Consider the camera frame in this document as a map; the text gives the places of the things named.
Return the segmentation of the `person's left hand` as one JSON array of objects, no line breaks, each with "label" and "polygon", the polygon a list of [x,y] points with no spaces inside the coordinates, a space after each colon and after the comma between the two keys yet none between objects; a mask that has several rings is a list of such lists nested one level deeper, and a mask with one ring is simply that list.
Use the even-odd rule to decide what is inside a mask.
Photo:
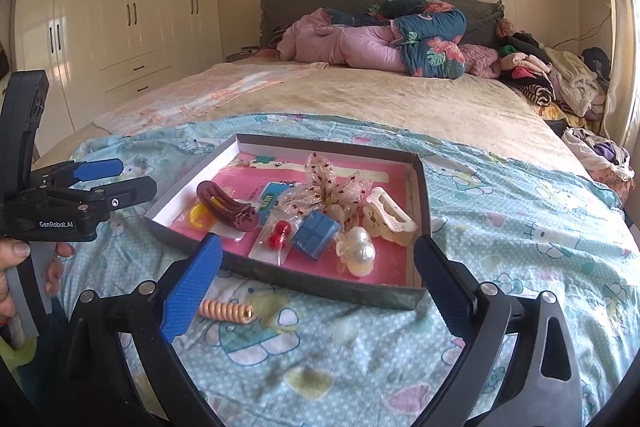
[{"label": "person's left hand", "polygon": [[28,245],[18,239],[1,239],[1,324],[13,317],[26,317],[27,324],[43,318],[61,287],[63,258],[75,254],[69,243]]}]

